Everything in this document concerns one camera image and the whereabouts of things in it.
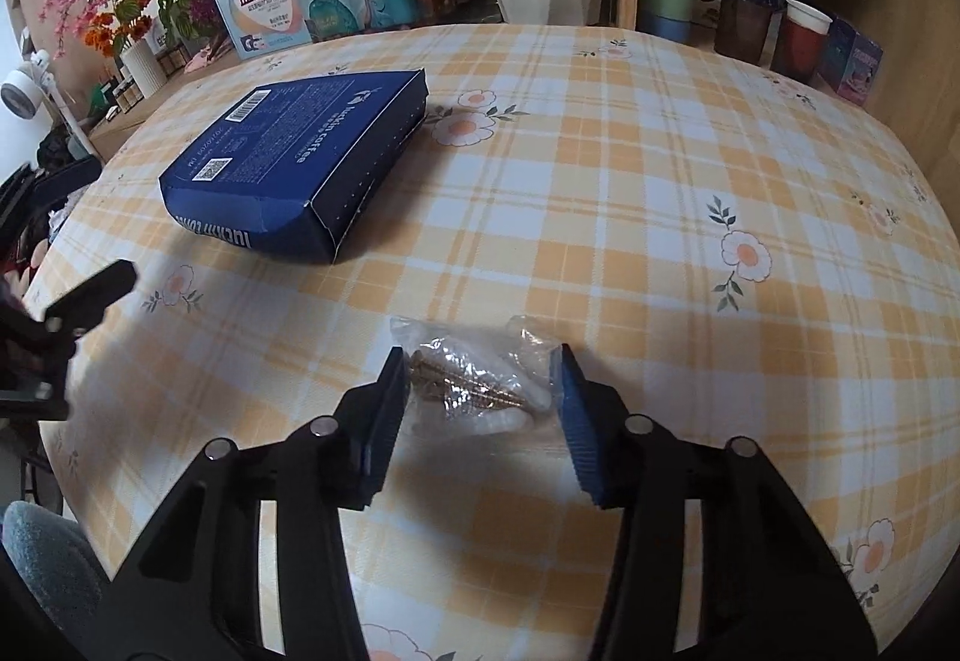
wooden wall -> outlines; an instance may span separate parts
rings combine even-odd
[[[891,128],[960,231],[960,0],[822,0],[883,47],[867,111]]]

plaid tablecloth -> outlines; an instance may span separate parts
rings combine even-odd
[[[429,121],[337,265],[261,258],[164,210],[160,172],[251,87],[421,67]],[[207,440],[280,440],[371,381],[392,314],[535,315],[589,376],[678,436],[755,437],[882,645],[960,544],[960,250],[947,218],[885,127],[733,60],[632,32],[522,26],[254,60],[184,87],[131,138],[64,226],[30,308],[116,258],[137,264],[138,289],[83,339],[72,419],[43,429],[110,571]],[[568,458],[436,462],[402,448],[373,508],[344,512],[371,650],[583,657],[617,526]],[[272,561],[269,534],[261,554]],[[698,566],[691,546],[691,586]]]

plastic bag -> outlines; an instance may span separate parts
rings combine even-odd
[[[438,438],[555,429],[560,342],[530,317],[502,330],[391,320],[410,360],[416,435]]]

brown cup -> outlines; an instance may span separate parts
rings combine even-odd
[[[786,5],[770,69],[795,82],[810,83],[827,47],[832,19],[797,0],[787,0]]]
[[[723,0],[713,50],[741,62],[760,62],[774,10],[750,0]]]

red cup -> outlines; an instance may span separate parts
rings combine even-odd
[[[795,82],[810,83],[827,48],[830,18],[802,2],[787,2],[770,69]]]

